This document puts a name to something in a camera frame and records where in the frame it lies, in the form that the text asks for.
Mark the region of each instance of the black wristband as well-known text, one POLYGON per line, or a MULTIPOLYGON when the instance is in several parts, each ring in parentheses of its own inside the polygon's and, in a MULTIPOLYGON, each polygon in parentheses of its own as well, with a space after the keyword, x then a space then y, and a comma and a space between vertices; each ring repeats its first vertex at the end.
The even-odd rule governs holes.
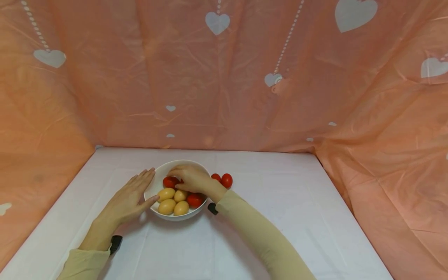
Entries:
POLYGON ((122 240, 123 240, 123 237, 120 236, 120 235, 112 236, 112 239, 111 239, 112 245, 111 245, 111 248, 110 248, 111 256, 120 248, 122 240))
POLYGON ((216 210, 216 204, 214 204, 213 202, 212 203, 210 203, 208 206, 207 206, 207 209, 213 214, 213 215, 217 215, 219 212, 216 210))

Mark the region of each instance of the brown egg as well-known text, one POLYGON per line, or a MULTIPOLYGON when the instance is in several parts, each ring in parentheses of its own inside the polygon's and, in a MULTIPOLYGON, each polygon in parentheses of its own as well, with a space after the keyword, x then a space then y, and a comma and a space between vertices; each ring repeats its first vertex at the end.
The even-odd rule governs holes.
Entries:
POLYGON ((173 199, 167 199, 160 203, 158 211, 162 215, 170 215, 172 214, 175 206, 176 202, 173 199))
POLYGON ((177 190, 177 192, 174 194, 174 201, 180 202, 187 199, 188 192, 184 190, 177 190))
POLYGON ((158 196, 160 196, 158 202, 160 203, 164 200, 173 198, 175 193, 176 191, 172 188, 164 188, 157 194, 158 196))
POLYGON ((174 215, 180 216, 183 214, 187 214, 189 208, 190 208, 190 206, 188 205, 188 203, 186 201, 181 201, 178 204, 176 204, 176 206, 174 207, 174 215))

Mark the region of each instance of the red cherry tomato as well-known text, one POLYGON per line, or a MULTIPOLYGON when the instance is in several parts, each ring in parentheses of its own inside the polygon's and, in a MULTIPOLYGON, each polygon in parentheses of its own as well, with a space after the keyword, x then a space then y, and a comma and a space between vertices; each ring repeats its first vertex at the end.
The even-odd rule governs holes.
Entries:
POLYGON ((190 194, 187 197, 188 205, 190 205, 190 207, 193 208, 193 209, 196 209, 199 206, 201 206, 202 203, 204 203, 204 200, 205 199, 204 199, 204 197, 201 194, 193 193, 193 194, 190 194))
POLYGON ((233 178, 232 176, 230 176, 230 174, 224 174, 221 178, 221 184, 226 188, 226 189, 230 189, 230 187, 232 187, 233 184, 233 178))
POLYGON ((163 181, 163 185, 165 188, 175 189, 176 185, 179 184, 179 179, 176 177, 165 177, 163 181))
POLYGON ((212 174, 211 178, 215 179, 215 180, 218 180, 219 183, 221 182, 221 176, 219 174, 216 174, 216 173, 212 174))

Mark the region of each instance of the wrist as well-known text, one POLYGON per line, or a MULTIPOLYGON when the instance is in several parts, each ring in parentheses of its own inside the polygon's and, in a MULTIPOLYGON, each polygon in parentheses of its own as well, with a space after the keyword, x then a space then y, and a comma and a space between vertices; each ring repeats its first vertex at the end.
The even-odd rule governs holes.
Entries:
POLYGON ((207 188, 205 195, 217 204, 224 197, 227 189, 218 181, 214 181, 214 184, 212 184, 210 188, 207 188))
POLYGON ((113 234, 119 226, 120 223, 118 221, 99 215, 93 220, 91 228, 96 232, 101 232, 103 234, 113 234))
POLYGON ((111 244, 112 235, 118 225, 96 218, 90 226, 89 232, 79 246, 80 250, 107 251, 111 244))

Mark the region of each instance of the beige sleeve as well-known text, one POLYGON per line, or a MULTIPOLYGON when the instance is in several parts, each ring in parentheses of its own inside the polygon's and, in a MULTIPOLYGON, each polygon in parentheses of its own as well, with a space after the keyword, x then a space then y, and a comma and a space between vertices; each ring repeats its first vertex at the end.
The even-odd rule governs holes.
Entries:
POLYGON ((258 255, 272 280, 316 280, 283 234, 235 192, 227 191, 216 209, 258 255))
POLYGON ((69 258, 57 280, 96 280, 110 251, 70 250, 69 258))

